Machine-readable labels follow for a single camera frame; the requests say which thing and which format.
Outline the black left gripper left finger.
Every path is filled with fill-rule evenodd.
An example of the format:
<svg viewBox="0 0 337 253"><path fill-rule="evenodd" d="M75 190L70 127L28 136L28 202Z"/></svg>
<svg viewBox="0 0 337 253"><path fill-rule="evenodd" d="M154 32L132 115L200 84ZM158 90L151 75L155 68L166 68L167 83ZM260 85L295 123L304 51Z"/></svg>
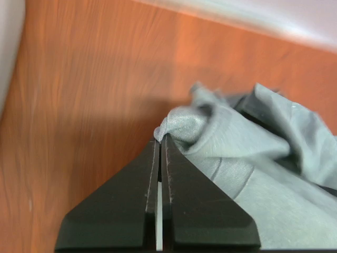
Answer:
<svg viewBox="0 0 337 253"><path fill-rule="evenodd" d="M155 249L160 144L141 154L68 212L56 250Z"/></svg>

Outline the grey long sleeve shirt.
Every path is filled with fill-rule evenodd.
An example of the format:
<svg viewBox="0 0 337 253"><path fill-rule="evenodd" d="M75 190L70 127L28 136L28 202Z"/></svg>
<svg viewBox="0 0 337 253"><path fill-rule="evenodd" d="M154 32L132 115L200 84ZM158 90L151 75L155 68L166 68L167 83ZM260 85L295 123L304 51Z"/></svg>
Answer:
<svg viewBox="0 0 337 253"><path fill-rule="evenodd" d="M154 137L181 153L256 222L262 247L336 247L336 136L320 116L260 84L222 96L197 83Z"/></svg>

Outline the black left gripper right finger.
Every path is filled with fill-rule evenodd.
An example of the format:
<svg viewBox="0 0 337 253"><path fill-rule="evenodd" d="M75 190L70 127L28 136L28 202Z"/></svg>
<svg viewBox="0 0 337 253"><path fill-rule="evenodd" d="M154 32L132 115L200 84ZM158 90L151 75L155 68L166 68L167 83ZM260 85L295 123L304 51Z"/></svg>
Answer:
<svg viewBox="0 0 337 253"><path fill-rule="evenodd" d="M161 142L164 248L170 250L258 250L254 219L177 148Z"/></svg>

